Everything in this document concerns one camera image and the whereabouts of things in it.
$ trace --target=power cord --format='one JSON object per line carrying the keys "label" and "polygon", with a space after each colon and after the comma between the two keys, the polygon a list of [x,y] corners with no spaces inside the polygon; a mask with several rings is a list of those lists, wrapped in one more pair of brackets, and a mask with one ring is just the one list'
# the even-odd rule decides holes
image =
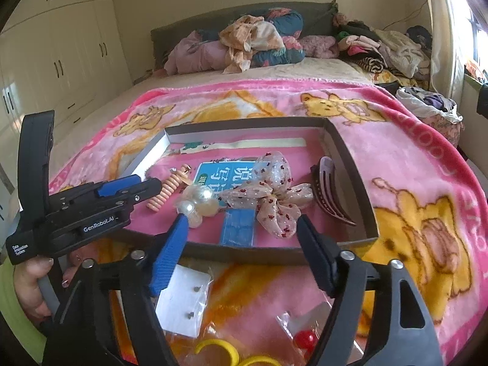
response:
{"label": "power cord", "polygon": [[416,17],[418,17],[420,15],[420,12],[422,11],[422,8],[424,7],[425,4],[427,4],[429,0],[425,0],[425,2],[420,6],[420,8],[414,10],[411,14],[409,14],[408,16],[406,16],[405,18],[403,19],[400,19],[400,20],[397,20],[396,22],[393,22],[393,23],[390,23],[388,26],[385,26],[384,28],[382,28],[381,30],[384,30],[386,29],[387,27],[390,27],[391,25],[394,25],[395,23],[398,23],[398,22],[405,22],[407,20],[411,20],[411,19],[415,19]]}

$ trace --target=screw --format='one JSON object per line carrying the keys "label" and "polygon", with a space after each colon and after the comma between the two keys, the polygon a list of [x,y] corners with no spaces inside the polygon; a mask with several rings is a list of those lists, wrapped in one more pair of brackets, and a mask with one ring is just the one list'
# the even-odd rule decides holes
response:
{"label": "screw", "polygon": [[133,260],[140,260],[140,259],[143,259],[145,255],[146,255],[146,254],[144,253],[144,251],[143,251],[143,250],[134,250],[134,251],[132,251],[132,253],[130,254],[130,256],[131,256],[131,258],[132,258]]}
{"label": "screw", "polygon": [[343,250],[341,252],[341,257],[344,259],[344,260],[354,260],[356,258],[356,256],[354,255],[354,253],[348,251],[348,250]]}
{"label": "screw", "polygon": [[95,261],[93,259],[86,259],[81,263],[83,268],[91,268],[95,265]]}
{"label": "screw", "polygon": [[397,270],[401,270],[404,267],[403,263],[400,260],[396,259],[390,261],[390,264],[393,268],[396,268]]}

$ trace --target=polka dot bow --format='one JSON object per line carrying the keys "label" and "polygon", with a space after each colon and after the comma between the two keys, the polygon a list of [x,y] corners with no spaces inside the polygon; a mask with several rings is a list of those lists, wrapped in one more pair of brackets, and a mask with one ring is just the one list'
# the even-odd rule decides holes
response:
{"label": "polka dot bow", "polygon": [[256,160],[252,180],[222,191],[219,196],[232,208],[256,208],[256,218],[267,232],[289,238],[297,231],[300,209],[313,200],[310,184],[292,186],[292,182],[290,165],[283,154],[267,152]]}

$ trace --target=hand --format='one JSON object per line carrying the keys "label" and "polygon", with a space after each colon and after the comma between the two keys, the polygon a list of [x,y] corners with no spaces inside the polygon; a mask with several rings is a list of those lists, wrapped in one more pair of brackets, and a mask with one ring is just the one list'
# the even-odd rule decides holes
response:
{"label": "hand", "polygon": [[[73,266],[64,271],[63,287],[69,286],[83,260],[97,258],[98,252],[94,243],[71,252],[69,260]],[[53,264],[53,259],[37,256],[17,265],[14,270],[14,288],[20,306],[27,317],[35,323],[51,316],[51,311],[42,298],[37,280],[46,276]]]}

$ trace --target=yellow hair tie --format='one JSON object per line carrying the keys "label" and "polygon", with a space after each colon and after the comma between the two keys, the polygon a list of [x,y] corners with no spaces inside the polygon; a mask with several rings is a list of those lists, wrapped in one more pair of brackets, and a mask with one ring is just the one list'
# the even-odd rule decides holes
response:
{"label": "yellow hair tie", "polygon": [[254,363],[269,363],[273,366],[281,366],[280,362],[278,362],[277,360],[270,358],[269,356],[261,355],[250,356],[249,358],[246,358],[241,363],[239,363],[239,353],[237,352],[236,347],[234,347],[231,343],[220,339],[203,340],[195,347],[195,354],[199,354],[200,351],[203,350],[203,348],[211,345],[221,346],[229,353],[230,366],[249,366],[250,364]]}

